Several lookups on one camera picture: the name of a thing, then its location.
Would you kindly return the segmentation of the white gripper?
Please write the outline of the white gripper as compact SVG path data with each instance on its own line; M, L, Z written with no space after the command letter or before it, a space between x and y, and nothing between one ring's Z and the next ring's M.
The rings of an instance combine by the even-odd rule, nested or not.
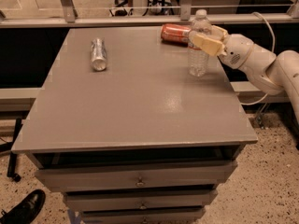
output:
M248 58L253 47L251 39L241 34L228 35L225 29L216 25L212 26L211 34L215 39L204 34L195 34L192 42L210 56L220 55L220 61L233 69L239 68Z

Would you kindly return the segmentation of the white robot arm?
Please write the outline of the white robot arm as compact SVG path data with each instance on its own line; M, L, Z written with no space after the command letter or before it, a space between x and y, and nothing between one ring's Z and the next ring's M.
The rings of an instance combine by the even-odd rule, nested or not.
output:
M285 91L299 122L299 53L285 50L279 55L241 34L229 35L212 26L211 34L190 31L190 41L210 56L246 74L248 81L269 95Z

